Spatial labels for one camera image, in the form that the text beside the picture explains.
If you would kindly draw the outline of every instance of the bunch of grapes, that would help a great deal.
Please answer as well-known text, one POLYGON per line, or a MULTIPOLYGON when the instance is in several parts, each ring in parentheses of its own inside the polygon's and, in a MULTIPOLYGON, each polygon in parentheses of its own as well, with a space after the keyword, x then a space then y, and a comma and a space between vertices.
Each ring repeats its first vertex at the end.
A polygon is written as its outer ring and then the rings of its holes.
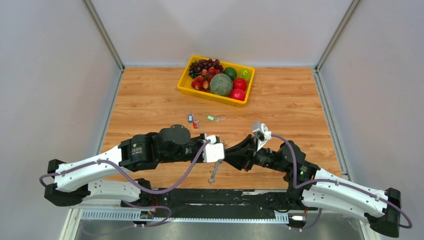
POLYGON ((214 67, 216 70, 219 70, 221 73, 224 71, 224 67, 220 64, 218 59, 213 61, 209 58, 209 60, 201 59, 199 61, 194 61, 191 63, 190 68, 188 69, 188 75, 195 79, 197 76, 202 74, 202 70, 209 70, 210 67, 214 67))

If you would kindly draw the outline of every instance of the yellow basket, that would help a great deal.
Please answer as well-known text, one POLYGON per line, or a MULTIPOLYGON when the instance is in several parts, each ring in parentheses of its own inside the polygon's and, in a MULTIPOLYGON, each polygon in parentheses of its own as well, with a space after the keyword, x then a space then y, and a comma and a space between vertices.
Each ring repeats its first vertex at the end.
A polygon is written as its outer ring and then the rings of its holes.
POLYGON ((255 69, 253 67, 238 65, 238 64, 234 64, 230 62, 225 62, 225 61, 220 61, 219 63, 224 67, 224 69, 227 67, 234 68, 237 71, 237 73, 239 73, 242 69, 250 70, 251 77, 247 86, 246 98, 244 99, 244 101, 240 101, 240 100, 232 99, 226 96, 215 95, 209 92, 199 91, 192 88, 193 79, 189 76, 189 68, 194 61, 199 61, 201 59, 208 60, 209 58, 202 57, 202 56, 191 56, 190 61, 188 61, 188 64, 185 67, 185 70, 182 73, 182 76, 179 79, 178 84, 176 85, 176 87, 181 91, 181 93, 195 96, 202 99, 209 99, 211 101, 216 101, 223 104, 233 105, 240 108, 243 107, 248 102, 248 99, 249 99, 249 93, 252 89, 252 82, 253 82, 253 77, 255 75, 255 69))

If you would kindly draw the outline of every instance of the wooden tabletop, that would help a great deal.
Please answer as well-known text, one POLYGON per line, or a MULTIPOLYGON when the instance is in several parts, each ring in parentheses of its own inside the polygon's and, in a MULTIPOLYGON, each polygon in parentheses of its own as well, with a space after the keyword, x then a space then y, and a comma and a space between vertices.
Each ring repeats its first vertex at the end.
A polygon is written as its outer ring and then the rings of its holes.
MULTIPOLYGON (((228 147, 252 133, 252 124, 265 123, 274 134, 293 140, 306 153, 306 160, 341 175, 326 119, 311 69, 302 67, 256 68, 252 90, 244 107, 182 94, 177 82, 182 67, 126 68, 111 115, 103 151, 133 135, 158 132, 174 124, 186 126, 192 137, 201 133, 219 135, 228 147), (199 119, 199 128, 187 122, 189 113, 199 119), (220 122, 207 115, 226 118, 220 122)), ((278 150, 281 141, 272 139, 265 148, 278 150)), ((138 171, 131 177, 145 178, 152 187, 166 188, 187 170, 190 162, 159 164, 155 170, 138 171)), ((260 166, 249 172, 223 163, 215 183, 209 184, 209 163, 195 165, 181 188, 286 189, 284 173, 260 166)), ((108 180, 126 181, 121 175, 108 180)))

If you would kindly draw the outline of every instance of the white wall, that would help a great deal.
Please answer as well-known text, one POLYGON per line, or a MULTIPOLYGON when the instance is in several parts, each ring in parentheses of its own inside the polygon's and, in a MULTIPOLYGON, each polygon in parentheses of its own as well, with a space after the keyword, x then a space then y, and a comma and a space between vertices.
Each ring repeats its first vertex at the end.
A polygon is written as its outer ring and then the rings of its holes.
POLYGON ((96 153, 119 74, 80 0, 2 1, 1 239, 59 238, 68 208, 38 177, 96 153))
POLYGON ((353 180, 402 193, 403 240, 424 235, 423 23, 422 0, 362 1, 322 71, 353 180))
POLYGON ((125 65, 316 65, 351 0, 93 0, 125 65))

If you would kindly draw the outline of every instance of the cantaloupe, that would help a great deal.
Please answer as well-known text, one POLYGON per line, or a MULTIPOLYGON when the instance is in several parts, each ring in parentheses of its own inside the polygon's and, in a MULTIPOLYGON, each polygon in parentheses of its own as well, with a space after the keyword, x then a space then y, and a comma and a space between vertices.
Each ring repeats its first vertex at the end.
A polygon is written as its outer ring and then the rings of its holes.
POLYGON ((233 90, 233 82, 229 76, 219 73, 210 80, 209 89, 213 94, 227 97, 233 90))

